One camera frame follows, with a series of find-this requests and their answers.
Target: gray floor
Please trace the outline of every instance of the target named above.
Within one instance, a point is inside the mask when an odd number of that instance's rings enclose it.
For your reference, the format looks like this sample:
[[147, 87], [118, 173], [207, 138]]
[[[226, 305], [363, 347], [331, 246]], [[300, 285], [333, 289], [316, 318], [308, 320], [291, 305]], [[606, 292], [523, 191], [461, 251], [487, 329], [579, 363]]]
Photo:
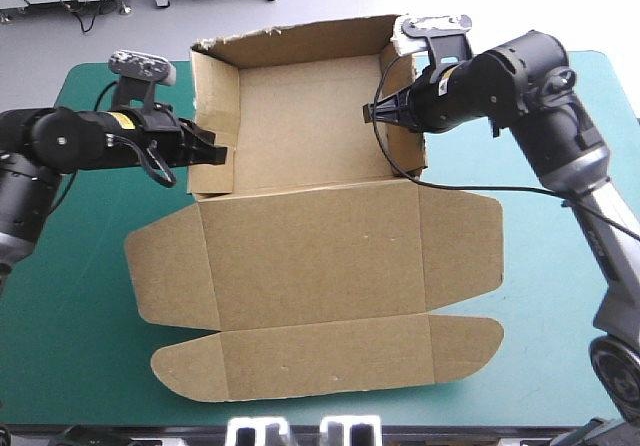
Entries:
[[100, 17], [88, 35], [61, 9], [30, 12], [0, 26], [0, 111], [50, 105], [71, 67], [105, 61], [117, 48], [180, 60], [188, 58], [197, 38], [407, 11], [469, 14], [475, 51], [532, 28], [558, 36], [571, 50], [603, 51], [640, 111], [640, 62], [629, 37], [633, 18], [625, 13], [637, 10], [636, 0], [171, 0], [164, 10], [156, 9], [153, 0], [129, 4], [133, 15]]

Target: green table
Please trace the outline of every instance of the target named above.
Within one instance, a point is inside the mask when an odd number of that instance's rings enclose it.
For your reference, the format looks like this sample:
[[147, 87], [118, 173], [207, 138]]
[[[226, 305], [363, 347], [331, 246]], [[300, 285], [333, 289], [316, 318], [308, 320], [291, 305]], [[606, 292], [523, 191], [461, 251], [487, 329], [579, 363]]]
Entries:
[[[574, 53], [578, 91], [609, 141], [614, 178], [640, 211], [640, 131], [607, 59]], [[193, 114], [189, 65], [159, 99]], [[73, 69], [58, 104], [91, 109], [114, 77], [103, 64]], [[429, 138], [424, 177], [450, 183], [535, 185], [508, 133], [486, 121]], [[571, 214], [556, 200], [496, 194], [505, 211], [505, 282], [446, 308], [505, 327], [491, 363], [452, 384], [316, 398], [203, 404], [171, 393], [149, 367], [162, 346], [209, 334], [146, 324], [137, 313], [123, 240], [193, 200], [140, 169], [81, 172], [37, 251], [20, 263], [0, 301], [0, 422], [124, 425], [223, 424], [236, 415], [285, 415], [318, 424], [326, 414], [381, 414], [385, 424], [561, 425], [616, 412], [590, 370], [591, 318], [605, 290]]]

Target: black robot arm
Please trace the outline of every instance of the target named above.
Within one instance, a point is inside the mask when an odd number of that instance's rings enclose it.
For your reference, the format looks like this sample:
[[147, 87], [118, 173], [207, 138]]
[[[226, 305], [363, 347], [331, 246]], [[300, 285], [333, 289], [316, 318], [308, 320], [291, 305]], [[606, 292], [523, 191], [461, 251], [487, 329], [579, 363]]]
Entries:
[[[157, 84], [175, 82], [171, 63], [117, 51], [109, 66], [120, 76], [109, 111], [0, 113], [0, 280], [34, 250], [63, 174], [141, 166], [151, 179], [172, 187], [172, 167], [225, 162], [227, 150], [215, 145], [214, 133], [155, 101]], [[133, 100], [142, 106], [132, 106]]]
[[626, 422], [592, 421], [554, 445], [638, 444], [640, 223], [611, 182], [609, 149], [573, 89], [576, 73], [560, 42], [531, 31], [473, 56], [469, 27], [466, 17], [396, 25], [396, 44], [408, 39], [411, 53], [422, 40], [430, 65], [409, 87], [365, 105], [365, 120], [443, 133], [486, 116], [494, 136], [511, 131], [546, 191], [573, 209], [609, 285], [594, 320], [608, 334], [593, 341], [590, 354]]

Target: torn cardboard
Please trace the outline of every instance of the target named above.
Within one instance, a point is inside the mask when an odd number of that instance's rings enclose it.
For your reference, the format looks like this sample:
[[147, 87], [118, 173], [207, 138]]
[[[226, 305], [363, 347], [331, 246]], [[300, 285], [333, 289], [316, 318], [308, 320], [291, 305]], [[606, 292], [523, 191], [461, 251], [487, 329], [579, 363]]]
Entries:
[[[158, 350], [156, 376], [199, 401], [463, 378], [497, 350], [487, 318], [429, 311], [502, 280], [500, 205], [394, 178], [362, 120], [395, 16], [273, 28], [194, 47], [196, 121], [229, 147], [190, 170], [199, 201], [130, 235], [140, 314], [219, 333]], [[414, 78], [397, 63], [388, 88]], [[421, 135], [392, 154], [425, 165]]]

